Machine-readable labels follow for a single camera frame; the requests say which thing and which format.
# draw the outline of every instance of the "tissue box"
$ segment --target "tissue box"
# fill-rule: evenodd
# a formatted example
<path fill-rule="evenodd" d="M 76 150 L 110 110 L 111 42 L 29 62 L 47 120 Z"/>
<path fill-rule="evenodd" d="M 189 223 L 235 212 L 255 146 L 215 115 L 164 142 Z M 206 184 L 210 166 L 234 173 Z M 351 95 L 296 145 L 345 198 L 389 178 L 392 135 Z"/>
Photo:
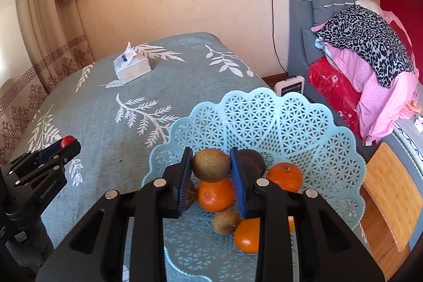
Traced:
<path fill-rule="evenodd" d="M 131 43 L 128 43 L 126 51 L 117 57 L 113 64 L 116 75 L 122 84 L 129 83 L 151 71 L 149 58 L 138 55 L 131 48 Z"/>

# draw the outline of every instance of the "light blue fruit basket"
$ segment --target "light blue fruit basket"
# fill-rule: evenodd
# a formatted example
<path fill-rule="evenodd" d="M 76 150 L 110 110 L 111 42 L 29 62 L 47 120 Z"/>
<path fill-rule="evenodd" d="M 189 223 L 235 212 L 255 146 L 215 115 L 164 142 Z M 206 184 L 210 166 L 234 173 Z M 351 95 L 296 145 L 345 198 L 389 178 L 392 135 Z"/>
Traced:
<path fill-rule="evenodd" d="M 279 162 L 294 163 L 303 172 L 302 188 L 316 189 L 351 229 L 364 214 L 359 190 L 365 162 L 356 152 L 354 135 L 333 123 L 325 105 L 310 104 L 298 93 L 278 97 L 268 88 L 250 93 L 235 90 L 219 104 L 198 104 L 191 115 L 174 122 L 169 142 L 151 152 L 150 172 L 142 185 L 179 162 L 186 146 L 194 153 L 208 147 L 226 153 L 234 146 L 250 148 L 263 155 L 269 168 Z M 254 281 L 257 255 L 239 251 L 231 235 L 216 234 L 211 226 L 213 217 L 195 203 L 180 219 L 165 219 L 169 262 L 186 275 L 209 281 Z M 298 279 L 295 235 L 292 249 Z"/>

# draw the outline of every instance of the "orange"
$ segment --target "orange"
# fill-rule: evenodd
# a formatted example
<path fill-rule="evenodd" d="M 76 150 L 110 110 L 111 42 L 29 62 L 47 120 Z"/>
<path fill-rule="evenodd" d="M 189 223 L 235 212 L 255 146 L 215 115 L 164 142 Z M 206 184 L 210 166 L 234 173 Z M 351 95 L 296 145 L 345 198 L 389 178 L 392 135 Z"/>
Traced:
<path fill-rule="evenodd" d="M 232 183 L 223 179 L 216 183 L 201 182 L 197 189 L 197 201 L 208 212 L 222 212 L 235 200 Z"/>
<path fill-rule="evenodd" d="M 274 165 L 266 175 L 266 178 L 282 189 L 298 192 L 302 185 L 302 172 L 301 169 L 291 163 L 279 163 Z"/>
<path fill-rule="evenodd" d="M 293 221 L 293 217 L 289 216 L 288 217 L 288 224 L 289 224 L 289 232 L 290 233 L 294 233 L 295 232 L 295 223 Z"/>
<path fill-rule="evenodd" d="M 236 247 L 245 253 L 259 252 L 260 218 L 241 221 L 233 235 Z"/>

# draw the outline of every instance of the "bed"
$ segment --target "bed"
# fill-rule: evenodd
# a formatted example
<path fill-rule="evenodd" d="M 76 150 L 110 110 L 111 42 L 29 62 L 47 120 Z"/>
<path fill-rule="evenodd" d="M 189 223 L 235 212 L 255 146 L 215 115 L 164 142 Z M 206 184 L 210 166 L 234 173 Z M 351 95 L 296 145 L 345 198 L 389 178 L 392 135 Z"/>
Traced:
<path fill-rule="evenodd" d="M 107 190 L 141 187 L 152 149 L 166 142 L 177 118 L 202 101 L 219 103 L 231 90 L 266 86 L 208 33 L 173 36 L 137 49 L 149 56 L 151 72 L 121 85 L 113 69 L 117 53 L 74 73 L 47 97 L 13 154 L 66 135 L 81 142 L 81 153 L 66 165 L 68 184 L 42 216 L 55 247 Z M 170 281 L 204 280 L 171 266 L 167 270 Z"/>
<path fill-rule="evenodd" d="M 355 0 L 319 0 L 323 13 L 320 23 L 333 17 L 339 11 L 354 5 Z M 290 0 L 290 43 L 288 53 L 288 73 L 290 76 L 303 76 L 305 78 L 304 95 L 311 101 L 327 106 L 328 102 L 308 82 L 308 71 L 314 61 L 324 56 L 322 50 L 314 46 L 316 35 L 309 28 L 315 25 L 314 7 L 312 0 Z M 331 109 L 334 121 L 338 126 L 346 126 L 340 115 Z M 396 122 L 394 132 L 384 137 L 378 145 L 363 146 L 360 138 L 356 136 L 357 151 L 369 161 L 379 145 L 385 142 L 394 151 L 407 172 L 413 179 L 418 191 L 423 195 L 422 176 L 422 145 L 421 137 L 414 128 L 414 120 L 399 120 Z M 423 214 L 420 214 L 417 225 L 411 235 L 409 244 L 413 248 L 423 231 Z"/>

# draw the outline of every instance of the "black gripper frame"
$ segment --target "black gripper frame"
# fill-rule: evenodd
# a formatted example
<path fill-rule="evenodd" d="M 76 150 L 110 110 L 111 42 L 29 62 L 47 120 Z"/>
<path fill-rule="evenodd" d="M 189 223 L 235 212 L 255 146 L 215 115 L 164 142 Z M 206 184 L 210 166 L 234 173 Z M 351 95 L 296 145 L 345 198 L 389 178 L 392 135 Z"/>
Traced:
<path fill-rule="evenodd" d="M 43 150 L 26 152 L 1 169 L 0 241 L 30 228 L 66 185 L 64 165 L 81 152 L 75 140 L 61 141 Z"/>
<path fill-rule="evenodd" d="M 123 256 L 130 217 L 132 231 L 130 281 L 166 282 L 163 218 L 178 219 L 183 209 L 179 190 L 183 171 L 191 177 L 192 150 L 168 166 L 162 179 L 138 191 L 109 190 L 75 225 L 37 275 L 37 282 L 115 282 L 122 280 Z"/>
<path fill-rule="evenodd" d="M 246 217 L 261 214 L 256 282 L 293 281 L 289 216 L 295 222 L 300 281 L 385 281 L 367 249 L 316 190 L 293 193 L 264 178 L 259 186 L 257 168 L 243 164 L 236 147 L 231 149 L 231 157 L 240 170 Z"/>
<path fill-rule="evenodd" d="M 178 218 L 176 204 L 181 163 L 166 168 L 163 179 L 121 195 L 108 191 L 77 223 L 37 275 L 37 282 L 111 282 L 122 276 L 129 217 L 135 217 L 130 282 L 166 282 L 163 218 Z M 257 169 L 239 165 L 250 217 L 261 218 L 256 282 L 292 282 L 288 216 L 295 219 L 302 282 L 383 282 L 384 276 L 360 240 L 315 190 L 302 194 L 282 190 L 261 180 Z"/>

